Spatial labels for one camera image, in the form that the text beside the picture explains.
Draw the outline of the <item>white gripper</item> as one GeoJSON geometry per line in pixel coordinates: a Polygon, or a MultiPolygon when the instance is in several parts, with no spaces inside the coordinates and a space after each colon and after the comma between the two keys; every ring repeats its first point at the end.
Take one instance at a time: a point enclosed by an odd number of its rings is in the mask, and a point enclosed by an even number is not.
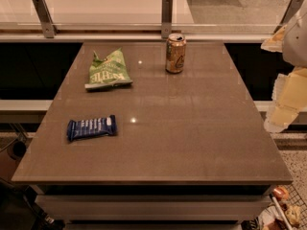
{"type": "MultiPolygon", "coordinates": [[[[307,12],[299,11],[288,23],[261,44],[261,49],[281,53],[293,66],[307,66],[307,12]]],[[[285,130],[307,106],[307,68],[279,74],[274,82],[272,103],[264,128],[270,133],[285,130]]]]}

